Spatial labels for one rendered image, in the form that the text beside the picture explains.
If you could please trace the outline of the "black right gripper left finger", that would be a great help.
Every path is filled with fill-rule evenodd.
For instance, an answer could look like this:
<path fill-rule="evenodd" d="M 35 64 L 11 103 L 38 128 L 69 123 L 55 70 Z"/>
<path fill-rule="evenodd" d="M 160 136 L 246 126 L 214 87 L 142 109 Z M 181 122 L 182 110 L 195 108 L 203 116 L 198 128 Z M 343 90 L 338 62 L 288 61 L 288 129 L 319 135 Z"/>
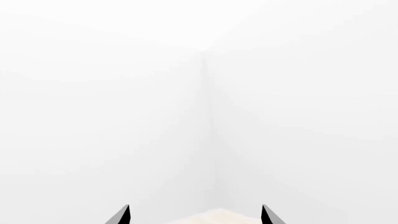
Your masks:
<path fill-rule="evenodd" d="M 131 214 L 129 205 L 123 206 L 105 224 L 130 224 Z"/>

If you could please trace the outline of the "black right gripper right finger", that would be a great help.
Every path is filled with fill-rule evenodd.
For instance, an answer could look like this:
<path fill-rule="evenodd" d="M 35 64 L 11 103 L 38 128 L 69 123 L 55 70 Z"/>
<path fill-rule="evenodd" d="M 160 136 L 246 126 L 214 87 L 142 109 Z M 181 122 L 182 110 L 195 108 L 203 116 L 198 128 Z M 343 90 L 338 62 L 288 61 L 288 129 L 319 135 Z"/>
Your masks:
<path fill-rule="evenodd" d="M 267 205 L 262 205 L 261 222 L 262 224 L 286 224 Z"/>

